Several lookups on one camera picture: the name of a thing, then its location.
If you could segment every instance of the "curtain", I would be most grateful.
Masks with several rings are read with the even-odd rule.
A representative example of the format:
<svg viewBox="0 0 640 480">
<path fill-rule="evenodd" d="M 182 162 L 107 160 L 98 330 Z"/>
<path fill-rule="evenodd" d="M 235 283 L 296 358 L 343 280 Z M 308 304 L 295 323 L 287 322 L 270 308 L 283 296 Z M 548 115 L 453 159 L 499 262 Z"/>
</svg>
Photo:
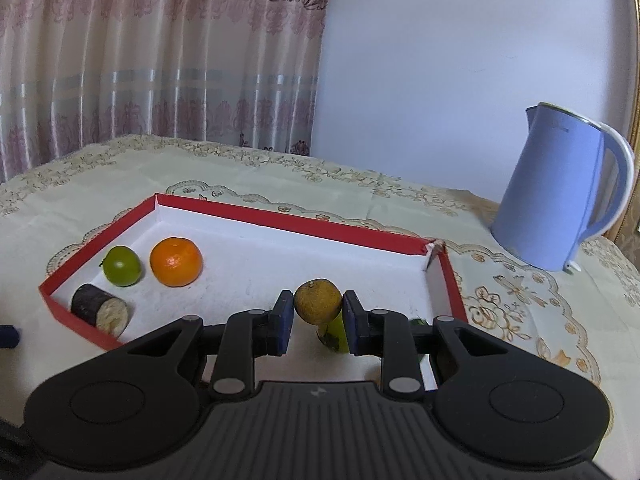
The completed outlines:
<svg viewBox="0 0 640 480">
<path fill-rule="evenodd" d="M 0 0 L 0 181 L 136 134 L 308 155 L 328 0 Z"/>
</svg>

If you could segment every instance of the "golden frame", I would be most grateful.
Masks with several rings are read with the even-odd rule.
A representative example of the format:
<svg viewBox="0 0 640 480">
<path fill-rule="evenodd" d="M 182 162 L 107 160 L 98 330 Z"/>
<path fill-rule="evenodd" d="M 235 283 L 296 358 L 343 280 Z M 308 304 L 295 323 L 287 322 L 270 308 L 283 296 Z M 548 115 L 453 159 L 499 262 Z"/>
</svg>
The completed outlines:
<svg viewBox="0 0 640 480">
<path fill-rule="evenodd" d="M 640 221 L 640 180 L 638 179 L 640 170 L 640 0 L 634 0 L 633 7 L 635 11 L 634 34 L 636 47 L 634 53 L 636 58 L 636 81 L 628 141 L 636 154 L 636 177 L 626 211 L 613 227 L 607 231 L 606 237 L 615 242 L 629 260 L 640 264 L 640 234 L 637 234 L 638 222 Z"/>
</svg>

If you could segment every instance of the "orange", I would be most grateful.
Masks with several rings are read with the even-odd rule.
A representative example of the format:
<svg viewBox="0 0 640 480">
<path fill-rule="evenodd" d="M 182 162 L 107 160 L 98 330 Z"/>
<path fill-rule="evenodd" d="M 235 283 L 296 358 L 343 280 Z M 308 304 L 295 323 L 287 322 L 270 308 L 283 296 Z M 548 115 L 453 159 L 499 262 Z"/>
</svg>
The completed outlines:
<svg viewBox="0 0 640 480">
<path fill-rule="evenodd" d="M 149 264 L 163 285 L 185 286 L 202 272 L 202 254 L 191 240 L 165 238 L 151 251 Z"/>
</svg>

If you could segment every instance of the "floral tablecloth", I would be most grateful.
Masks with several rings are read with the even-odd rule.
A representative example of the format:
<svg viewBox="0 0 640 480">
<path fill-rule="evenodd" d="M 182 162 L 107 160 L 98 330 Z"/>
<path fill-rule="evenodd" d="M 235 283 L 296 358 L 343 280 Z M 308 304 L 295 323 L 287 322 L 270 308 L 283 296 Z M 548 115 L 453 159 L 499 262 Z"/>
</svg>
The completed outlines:
<svg viewBox="0 0 640 480">
<path fill-rule="evenodd" d="M 22 330 L 17 349 L 0 351 L 0 416 L 20 422 L 34 387 L 99 353 L 50 316 L 38 285 L 155 192 L 445 239 L 469 321 L 599 386 L 612 419 L 596 462 L 640 477 L 640 276 L 613 243 L 585 243 L 582 272 L 549 273 L 496 244 L 487 225 L 497 206 L 468 191 L 155 136 L 89 145 L 0 186 L 0 324 Z"/>
</svg>

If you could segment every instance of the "blue kettle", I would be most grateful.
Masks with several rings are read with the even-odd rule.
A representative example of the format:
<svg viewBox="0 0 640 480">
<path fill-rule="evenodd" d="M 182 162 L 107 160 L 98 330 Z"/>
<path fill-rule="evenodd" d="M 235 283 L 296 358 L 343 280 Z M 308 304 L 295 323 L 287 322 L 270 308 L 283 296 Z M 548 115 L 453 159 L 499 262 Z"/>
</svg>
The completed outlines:
<svg viewBox="0 0 640 480">
<path fill-rule="evenodd" d="M 634 180 L 634 153 L 616 130 L 565 108 L 539 103 L 527 109 L 529 137 L 491 232 L 524 262 L 545 270 L 580 270 L 578 246 L 602 234 L 622 214 Z M 604 153 L 618 165 L 616 189 L 593 221 Z"/>
</svg>

